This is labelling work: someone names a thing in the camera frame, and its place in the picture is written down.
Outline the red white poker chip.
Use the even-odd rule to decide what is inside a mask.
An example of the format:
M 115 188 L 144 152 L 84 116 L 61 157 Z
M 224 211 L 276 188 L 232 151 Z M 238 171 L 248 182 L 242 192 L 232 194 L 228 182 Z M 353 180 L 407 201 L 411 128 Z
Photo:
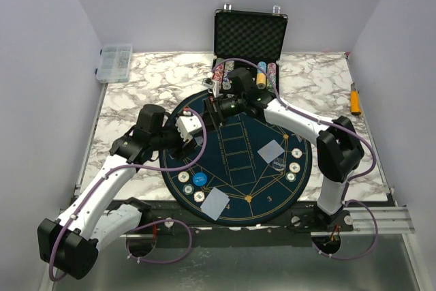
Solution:
M 298 148 L 294 148 L 294 149 L 292 149 L 291 154 L 292 154 L 293 157 L 298 159 L 298 158 L 302 157 L 303 152 L 300 149 L 298 149 Z

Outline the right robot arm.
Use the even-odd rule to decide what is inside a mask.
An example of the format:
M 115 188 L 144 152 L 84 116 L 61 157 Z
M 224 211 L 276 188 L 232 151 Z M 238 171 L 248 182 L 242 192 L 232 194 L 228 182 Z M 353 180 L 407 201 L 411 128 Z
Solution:
M 230 72 L 231 89 L 221 95 L 219 83 L 205 78 L 202 84 L 211 96 L 204 100 L 204 122 L 212 129 L 240 113 L 263 123 L 287 129 L 309 141 L 317 149 L 317 164 L 323 174 L 322 190 L 313 214 L 315 226 L 323 231 L 338 223 L 337 213 L 342 207 L 345 183 L 357 169 L 364 150 L 352 122 L 315 117 L 301 109 L 291 108 L 279 96 L 267 89 L 259 89 L 245 68 Z

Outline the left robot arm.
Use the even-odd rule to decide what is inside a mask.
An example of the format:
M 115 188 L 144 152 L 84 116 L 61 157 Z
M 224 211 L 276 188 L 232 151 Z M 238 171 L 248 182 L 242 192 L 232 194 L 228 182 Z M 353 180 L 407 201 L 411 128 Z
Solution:
M 192 109 L 172 120 L 163 107 L 144 105 L 136 124 L 112 143 L 104 165 L 85 191 L 55 220 L 44 219 L 38 226 L 40 258 L 48 263 L 49 278 L 60 281 L 70 275 L 82 279 L 100 251 L 122 234 L 146 232 L 151 224 L 147 206 L 131 202 L 109 215 L 106 209 L 139 170 L 148 168 L 145 163 L 154 152 L 191 153 L 199 132 L 205 134 L 206 125 Z

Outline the clear dealer button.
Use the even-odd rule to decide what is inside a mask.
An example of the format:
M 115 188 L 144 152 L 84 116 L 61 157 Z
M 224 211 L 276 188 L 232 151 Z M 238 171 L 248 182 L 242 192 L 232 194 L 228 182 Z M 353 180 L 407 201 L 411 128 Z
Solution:
M 284 159 L 282 158 L 275 158 L 272 163 L 271 166 L 274 170 L 278 171 L 278 172 L 282 172 L 285 170 L 286 168 L 286 162 Z

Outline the playing card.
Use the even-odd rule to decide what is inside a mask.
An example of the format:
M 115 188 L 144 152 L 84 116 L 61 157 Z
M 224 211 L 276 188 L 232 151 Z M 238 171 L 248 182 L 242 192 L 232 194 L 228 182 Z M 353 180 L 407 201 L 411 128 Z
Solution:
M 261 149 L 258 150 L 259 156 L 267 163 L 271 163 L 278 156 L 285 153 L 285 150 L 282 146 L 276 141 L 271 140 L 269 143 L 264 145 Z
M 195 141 L 197 143 L 198 146 L 202 146 L 204 139 L 201 136 L 195 137 Z
M 229 201 L 230 197 L 227 194 L 214 187 L 209 195 L 205 197 L 200 209 L 207 217 L 211 218 L 213 221 L 217 221 Z

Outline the yellow white poker chip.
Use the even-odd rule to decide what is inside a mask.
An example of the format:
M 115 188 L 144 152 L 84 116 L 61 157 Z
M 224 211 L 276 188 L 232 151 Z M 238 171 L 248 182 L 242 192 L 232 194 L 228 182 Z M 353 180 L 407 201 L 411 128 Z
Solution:
M 292 162 L 289 164 L 290 172 L 297 174 L 300 172 L 300 165 L 296 162 Z

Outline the green white chip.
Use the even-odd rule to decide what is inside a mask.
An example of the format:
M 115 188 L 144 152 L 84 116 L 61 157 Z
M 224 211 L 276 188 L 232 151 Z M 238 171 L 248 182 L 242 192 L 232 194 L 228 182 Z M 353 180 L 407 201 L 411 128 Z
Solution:
M 193 194 L 193 193 L 194 193 L 194 186 L 191 185 L 191 184 L 186 184 L 186 185 L 183 187 L 183 193 L 186 194 L 186 195 L 191 195 L 191 194 Z

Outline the green poker chip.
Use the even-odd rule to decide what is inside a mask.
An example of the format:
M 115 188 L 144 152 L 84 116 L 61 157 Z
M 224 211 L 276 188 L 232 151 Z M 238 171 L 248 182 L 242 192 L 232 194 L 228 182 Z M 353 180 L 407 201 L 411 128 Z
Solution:
M 296 181 L 297 176 L 293 172 L 288 172 L 285 176 L 286 180 L 293 183 Z

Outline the blue small blind button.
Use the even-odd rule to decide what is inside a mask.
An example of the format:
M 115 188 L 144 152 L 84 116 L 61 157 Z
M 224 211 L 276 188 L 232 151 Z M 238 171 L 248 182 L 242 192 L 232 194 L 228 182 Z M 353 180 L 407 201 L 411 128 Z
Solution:
M 197 172 L 193 175 L 193 184 L 201 187 L 207 184 L 208 177 L 203 172 Z

